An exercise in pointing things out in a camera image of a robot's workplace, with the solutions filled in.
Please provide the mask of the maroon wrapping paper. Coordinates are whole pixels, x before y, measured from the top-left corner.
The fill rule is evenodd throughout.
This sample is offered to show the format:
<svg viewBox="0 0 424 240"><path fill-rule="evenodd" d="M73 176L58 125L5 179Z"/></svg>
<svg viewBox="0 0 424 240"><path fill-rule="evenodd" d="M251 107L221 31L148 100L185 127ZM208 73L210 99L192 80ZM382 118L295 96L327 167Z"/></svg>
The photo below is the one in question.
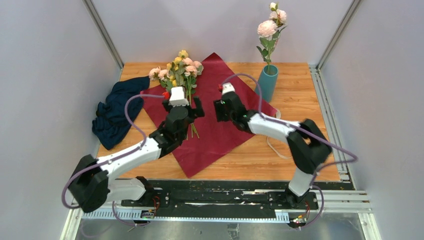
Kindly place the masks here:
<svg viewBox="0 0 424 240"><path fill-rule="evenodd" d="M277 173L277 156L262 135L238 130L231 122L217 122L213 102L220 98L219 84L227 77L247 109L257 109L258 95L249 83L235 77L216 53L202 62L197 79L197 96L205 116L195 121L197 137L189 137L171 154L142 164L133 176L148 179L272 180Z"/></svg>

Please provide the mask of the teal conical vase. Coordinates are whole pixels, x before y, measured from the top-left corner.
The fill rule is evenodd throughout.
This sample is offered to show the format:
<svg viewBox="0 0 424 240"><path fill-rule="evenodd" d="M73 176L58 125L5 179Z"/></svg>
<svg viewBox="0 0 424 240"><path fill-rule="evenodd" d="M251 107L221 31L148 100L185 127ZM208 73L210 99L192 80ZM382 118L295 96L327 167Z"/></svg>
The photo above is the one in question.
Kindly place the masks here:
<svg viewBox="0 0 424 240"><path fill-rule="evenodd" d="M278 75L278 68L272 64L264 66L259 75L257 82L262 92L262 99L268 103L273 98Z"/></svg>

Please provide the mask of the pink yellow flower bunch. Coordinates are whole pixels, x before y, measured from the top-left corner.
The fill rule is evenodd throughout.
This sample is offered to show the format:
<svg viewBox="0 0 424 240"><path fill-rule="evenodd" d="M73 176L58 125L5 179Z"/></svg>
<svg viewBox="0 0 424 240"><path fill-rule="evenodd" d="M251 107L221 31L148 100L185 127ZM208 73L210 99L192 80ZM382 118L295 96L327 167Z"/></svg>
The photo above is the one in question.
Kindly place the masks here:
<svg viewBox="0 0 424 240"><path fill-rule="evenodd" d="M165 67L156 66L148 73L151 83L157 85L148 90L149 94L165 95L170 97L172 90L180 89L183 100L179 103L170 103L170 106L183 106L191 109L197 90L197 78L202 75L204 66L200 61L190 58L189 53L183 49Z"/></svg>

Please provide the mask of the pink flower stem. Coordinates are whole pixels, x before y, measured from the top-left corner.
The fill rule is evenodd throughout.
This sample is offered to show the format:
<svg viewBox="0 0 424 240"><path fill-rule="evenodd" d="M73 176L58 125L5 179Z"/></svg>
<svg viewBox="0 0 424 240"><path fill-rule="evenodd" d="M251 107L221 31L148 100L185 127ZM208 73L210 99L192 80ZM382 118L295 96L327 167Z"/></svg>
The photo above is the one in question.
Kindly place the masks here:
<svg viewBox="0 0 424 240"><path fill-rule="evenodd" d="M268 20L263 21L257 27L257 35L260 46L257 46L263 61L267 63L265 67L265 73L273 75L271 70L271 55L275 51L278 41L281 37L282 31L288 25L287 13L279 8L277 2L271 2L269 4L270 14Z"/></svg>

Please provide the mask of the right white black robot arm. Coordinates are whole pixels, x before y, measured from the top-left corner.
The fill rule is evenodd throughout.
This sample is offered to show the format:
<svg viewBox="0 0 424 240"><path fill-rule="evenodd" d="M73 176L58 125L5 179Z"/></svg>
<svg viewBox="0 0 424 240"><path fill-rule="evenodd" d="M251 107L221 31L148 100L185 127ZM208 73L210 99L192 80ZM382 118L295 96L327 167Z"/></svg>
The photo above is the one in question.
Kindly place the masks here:
<svg viewBox="0 0 424 240"><path fill-rule="evenodd" d="M296 169L284 191L283 202L292 209L301 207L318 167L332 153L332 147L316 123L308 118L303 122L285 121L258 110L246 109L234 91L223 94L213 105L218 122L230 121L240 131L267 136L288 145Z"/></svg>

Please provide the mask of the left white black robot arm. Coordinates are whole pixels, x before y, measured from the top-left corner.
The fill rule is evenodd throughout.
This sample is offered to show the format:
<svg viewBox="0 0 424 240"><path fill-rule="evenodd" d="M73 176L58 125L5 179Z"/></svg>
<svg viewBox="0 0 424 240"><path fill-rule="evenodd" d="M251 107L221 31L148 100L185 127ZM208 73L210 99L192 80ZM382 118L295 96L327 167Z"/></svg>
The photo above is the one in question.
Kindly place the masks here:
<svg viewBox="0 0 424 240"><path fill-rule="evenodd" d="M165 120L149 136L116 154L94 158L88 154L82 157L62 191L62 204L67 204L65 194L70 191L77 207L90 213L103 204L120 200L135 200L140 206L149 206L153 193L140 178L120 179L119 177L144 163L160 159L183 144L189 125L205 116L202 101L193 99L190 105L172 105L165 99L162 104L168 112Z"/></svg>

